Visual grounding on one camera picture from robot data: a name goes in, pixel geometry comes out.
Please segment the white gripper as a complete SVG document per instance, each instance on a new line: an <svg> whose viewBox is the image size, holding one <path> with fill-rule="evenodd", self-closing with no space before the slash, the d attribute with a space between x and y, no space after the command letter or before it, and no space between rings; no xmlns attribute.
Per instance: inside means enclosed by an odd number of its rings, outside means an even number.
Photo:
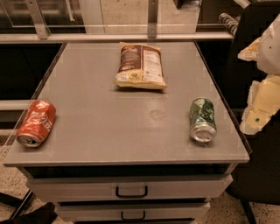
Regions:
<svg viewBox="0 0 280 224"><path fill-rule="evenodd" d="M238 53L238 58L256 61L258 69L268 74L261 82L252 82L248 92L248 106L241 118L240 131L255 135L280 109L280 14L261 38L255 39Z"/></svg>

